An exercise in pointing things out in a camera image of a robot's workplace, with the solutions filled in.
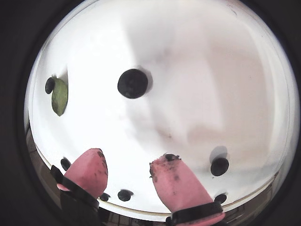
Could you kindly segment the pink padded gripper finger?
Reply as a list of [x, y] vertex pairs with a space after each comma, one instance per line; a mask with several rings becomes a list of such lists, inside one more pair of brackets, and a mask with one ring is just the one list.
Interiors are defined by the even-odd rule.
[[178, 155], [164, 154], [150, 163], [159, 199], [169, 209], [168, 226], [224, 226], [225, 213]]
[[62, 174], [52, 166], [51, 175], [60, 190], [60, 204], [76, 226], [103, 226], [97, 199], [104, 193], [108, 182], [108, 168], [100, 148], [85, 151]]

